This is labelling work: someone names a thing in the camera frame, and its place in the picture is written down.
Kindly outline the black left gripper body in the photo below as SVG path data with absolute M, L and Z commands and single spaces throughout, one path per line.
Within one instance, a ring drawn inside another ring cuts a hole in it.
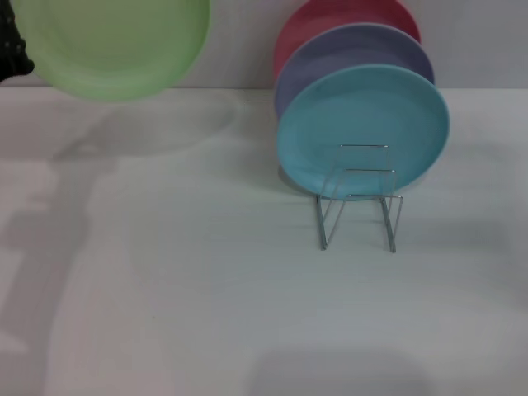
M 33 61 L 26 53 L 26 42 L 22 39 L 15 20 L 12 5 L 1 1 L 0 82 L 9 78 L 26 76 L 33 72 Z

